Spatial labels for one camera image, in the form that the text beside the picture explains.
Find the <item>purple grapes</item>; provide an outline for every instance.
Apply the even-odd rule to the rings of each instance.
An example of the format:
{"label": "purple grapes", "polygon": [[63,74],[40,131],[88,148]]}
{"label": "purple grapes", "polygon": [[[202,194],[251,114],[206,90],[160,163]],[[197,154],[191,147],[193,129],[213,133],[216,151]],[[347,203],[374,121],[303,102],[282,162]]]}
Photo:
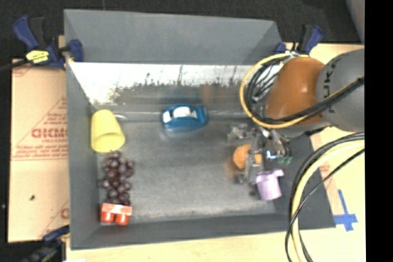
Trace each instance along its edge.
{"label": "purple grapes", "polygon": [[104,160],[103,170],[104,177],[98,180],[98,185],[107,190],[105,202],[131,205],[132,184],[128,179],[134,174],[134,162],[124,158],[120,151],[114,151]]}

